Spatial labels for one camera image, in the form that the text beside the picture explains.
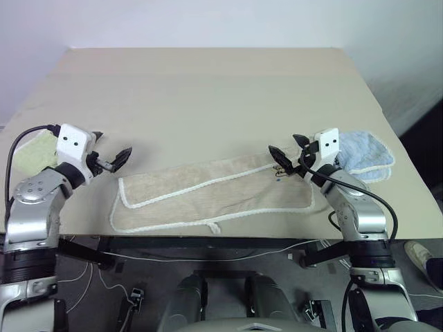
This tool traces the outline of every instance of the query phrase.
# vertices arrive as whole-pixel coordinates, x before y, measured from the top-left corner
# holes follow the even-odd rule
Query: white wall
[[[441,0],[0,0],[0,124],[68,46],[344,48],[398,134],[443,95]]]

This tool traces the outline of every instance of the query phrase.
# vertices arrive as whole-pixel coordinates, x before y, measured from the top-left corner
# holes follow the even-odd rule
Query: shoe
[[[443,293],[443,290],[438,288],[431,278],[428,276],[426,271],[426,262],[433,258],[433,255],[424,246],[416,241],[408,241],[404,244],[404,251],[408,255],[409,259],[414,263],[416,267],[426,276],[428,282],[435,288],[438,292]]]

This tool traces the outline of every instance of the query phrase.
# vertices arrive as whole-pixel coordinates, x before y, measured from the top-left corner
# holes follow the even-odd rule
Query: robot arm
[[[301,135],[294,135],[294,138],[302,149],[300,158],[303,160],[299,159],[299,166],[292,167],[291,161],[278,148],[269,147],[269,151],[288,175],[298,174],[320,189],[334,208],[343,235],[342,242],[308,254],[300,263],[311,266],[349,255],[350,277],[357,285],[349,292],[356,331],[378,331],[404,320],[416,322],[401,271],[395,267],[389,248],[383,211],[371,196],[362,192],[368,191],[364,183],[334,165],[339,151],[338,129],[317,133],[312,142]],[[334,180],[350,184],[354,189]]]
[[[48,298],[57,292],[55,253],[60,210],[75,188],[91,183],[103,169],[116,172],[132,151],[121,151],[112,163],[99,160],[92,149],[101,135],[63,124],[57,140],[59,165],[44,169],[15,188],[2,256],[1,332],[58,331],[58,327],[63,331],[64,302]],[[34,316],[32,329],[26,328],[29,320],[20,320],[24,316],[19,313]]]

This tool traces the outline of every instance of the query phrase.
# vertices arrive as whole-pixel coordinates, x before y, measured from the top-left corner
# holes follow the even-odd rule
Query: table
[[[133,147],[129,162],[115,176],[103,174],[76,190],[62,210],[61,234],[118,235],[108,215],[119,176],[261,153],[272,140],[338,127],[371,131],[393,151],[392,178],[370,188],[397,212],[397,238],[442,235],[442,215],[431,193],[352,61],[339,49],[69,50],[0,134],[4,160],[19,132],[46,123],[103,131],[96,151],[108,160]],[[11,186],[22,178],[14,172]],[[224,221],[217,236],[340,239],[341,233],[327,223],[330,208],[318,194],[316,203],[319,211],[311,214]],[[206,226],[132,235],[214,237]]]

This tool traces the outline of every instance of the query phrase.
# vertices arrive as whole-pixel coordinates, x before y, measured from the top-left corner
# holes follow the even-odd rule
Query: beige towel
[[[285,153],[296,160],[299,151]],[[311,211],[311,186],[299,176],[276,177],[276,166],[260,154],[119,178],[111,225],[123,233],[193,225],[220,233],[223,220]]]

